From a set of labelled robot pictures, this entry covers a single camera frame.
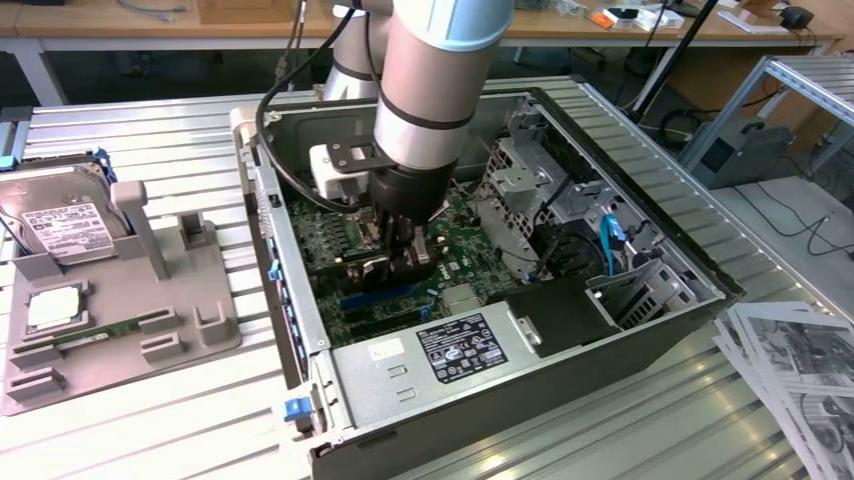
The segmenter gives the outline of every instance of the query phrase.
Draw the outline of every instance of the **gray cable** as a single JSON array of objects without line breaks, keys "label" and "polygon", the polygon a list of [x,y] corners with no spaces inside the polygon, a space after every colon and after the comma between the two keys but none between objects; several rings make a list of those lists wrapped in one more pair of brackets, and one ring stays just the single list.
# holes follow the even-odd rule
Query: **gray cable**
[{"label": "gray cable", "polygon": [[134,5],[128,2],[128,0],[116,0],[119,6],[126,10],[130,10],[134,13],[139,13],[142,15],[148,15],[150,17],[155,17],[164,22],[174,22],[175,17],[171,15],[172,13],[183,13],[190,9],[187,6],[182,5],[174,8],[146,8],[138,5]]}]

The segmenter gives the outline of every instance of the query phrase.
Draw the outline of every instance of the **blue cable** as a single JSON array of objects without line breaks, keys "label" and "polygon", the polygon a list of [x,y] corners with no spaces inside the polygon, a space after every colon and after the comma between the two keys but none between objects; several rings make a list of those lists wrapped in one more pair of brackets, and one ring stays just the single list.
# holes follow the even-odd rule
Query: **blue cable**
[{"label": "blue cable", "polygon": [[602,242],[602,250],[605,250],[605,258],[609,261],[609,277],[614,276],[614,254],[611,253],[611,237],[617,240],[626,241],[626,232],[619,226],[619,221],[613,213],[602,216],[599,223],[599,241]]},{"label": "blue cable", "polygon": [[609,229],[609,222],[602,217],[602,223],[599,223],[599,241],[602,242],[602,250],[605,250],[605,258],[609,261],[609,277],[614,276],[614,255],[611,254],[611,232]]}]

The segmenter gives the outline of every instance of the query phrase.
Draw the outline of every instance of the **aluminum profile table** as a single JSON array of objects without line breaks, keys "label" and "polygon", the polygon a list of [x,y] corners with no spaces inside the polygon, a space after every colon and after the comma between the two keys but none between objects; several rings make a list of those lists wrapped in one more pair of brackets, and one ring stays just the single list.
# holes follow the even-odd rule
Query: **aluminum profile table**
[{"label": "aluminum profile table", "polygon": [[[804,300],[842,314],[590,86],[566,77],[487,85],[513,87],[547,91],[746,287],[749,301]],[[178,371],[0,417],[4,478],[307,475],[304,459],[279,451],[271,406],[286,387],[228,127],[228,111],[259,99],[250,95],[36,110],[27,157],[102,146],[119,177],[146,182],[155,227],[196,208],[216,224],[243,345]],[[306,92],[276,102],[312,99]],[[4,238],[0,354],[11,255]],[[802,472],[770,412],[714,347],[710,332],[701,330],[646,372],[401,478],[790,478]]]},{"label": "aluminum profile table", "polygon": [[[741,106],[747,102],[753,93],[762,88],[766,75],[777,78],[782,86],[804,95],[816,105],[854,127],[854,58],[848,56],[764,57],[714,122],[709,128],[702,130],[685,149],[681,162],[686,170],[693,171],[699,164],[723,126],[738,115]],[[758,115],[768,117],[770,111],[772,107],[764,107]],[[813,162],[814,171],[821,168],[853,138],[854,130],[846,138],[834,142],[825,149]]]}]

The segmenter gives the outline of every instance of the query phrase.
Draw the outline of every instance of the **metal bracket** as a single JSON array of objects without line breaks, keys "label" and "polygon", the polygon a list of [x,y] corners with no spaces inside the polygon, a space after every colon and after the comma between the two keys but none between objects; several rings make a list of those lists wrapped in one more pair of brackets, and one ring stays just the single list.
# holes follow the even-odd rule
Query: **metal bracket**
[{"label": "metal bracket", "polygon": [[353,174],[397,166],[394,160],[382,154],[371,135],[361,135],[331,143],[327,149],[332,168],[338,173]]},{"label": "metal bracket", "polygon": [[542,113],[533,108],[531,104],[523,103],[510,117],[507,130],[517,144],[538,143],[546,134],[547,122]]}]

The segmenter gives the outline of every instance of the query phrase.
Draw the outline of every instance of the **warning label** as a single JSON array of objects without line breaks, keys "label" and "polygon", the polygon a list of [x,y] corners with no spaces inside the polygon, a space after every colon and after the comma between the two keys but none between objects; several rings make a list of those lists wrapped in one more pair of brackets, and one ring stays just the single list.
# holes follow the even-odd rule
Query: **warning label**
[{"label": "warning label", "polygon": [[507,356],[479,313],[418,332],[433,373],[451,383],[507,362]]},{"label": "warning label", "polygon": [[67,257],[112,247],[112,238],[94,203],[24,213],[46,250]]}]

